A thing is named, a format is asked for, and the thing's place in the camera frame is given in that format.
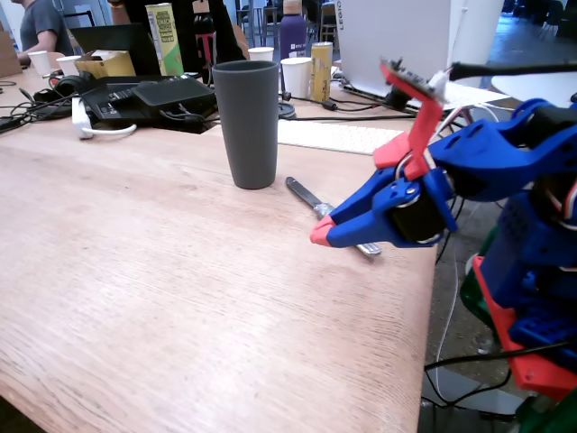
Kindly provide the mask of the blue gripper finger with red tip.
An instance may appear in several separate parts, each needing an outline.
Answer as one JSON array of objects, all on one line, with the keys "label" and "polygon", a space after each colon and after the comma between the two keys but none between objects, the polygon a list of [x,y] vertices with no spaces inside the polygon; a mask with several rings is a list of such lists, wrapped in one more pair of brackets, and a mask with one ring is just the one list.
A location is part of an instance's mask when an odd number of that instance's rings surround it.
[{"label": "blue gripper finger with red tip", "polygon": [[344,248],[385,242],[399,248],[429,246],[445,230],[445,203],[419,181],[401,180],[397,190],[384,189],[372,201],[372,214],[356,217],[342,226],[321,226],[310,234],[314,244]]}]

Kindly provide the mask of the blue gripper black motor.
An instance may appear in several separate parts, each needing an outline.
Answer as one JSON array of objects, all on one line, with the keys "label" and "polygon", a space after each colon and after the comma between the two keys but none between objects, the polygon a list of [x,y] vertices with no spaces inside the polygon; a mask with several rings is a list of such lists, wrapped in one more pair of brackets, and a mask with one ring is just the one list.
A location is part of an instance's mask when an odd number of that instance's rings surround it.
[{"label": "blue gripper black motor", "polygon": [[348,199],[320,220],[321,226],[342,226],[372,214],[372,201],[384,189],[397,190],[405,181],[409,198],[390,210],[390,223],[400,238],[411,244],[436,243],[443,233],[457,229],[448,202],[457,196],[478,202],[497,201],[519,192],[537,177],[536,157],[517,146],[505,124],[476,122],[433,143],[411,159],[423,170],[404,166],[378,169]]}]

